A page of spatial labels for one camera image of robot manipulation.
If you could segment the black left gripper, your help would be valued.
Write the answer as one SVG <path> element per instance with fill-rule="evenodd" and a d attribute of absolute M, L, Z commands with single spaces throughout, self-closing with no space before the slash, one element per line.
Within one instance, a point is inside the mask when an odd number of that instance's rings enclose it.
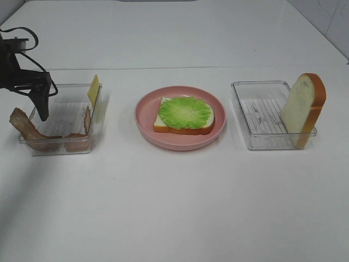
<path fill-rule="evenodd" d="M 18 94 L 28 94 L 39 117 L 49 117 L 49 93 L 52 85 L 50 73 L 25 52 L 27 38 L 1 39 L 1 88 Z M 16 55 L 30 60 L 39 71 L 22 69 Z"/>

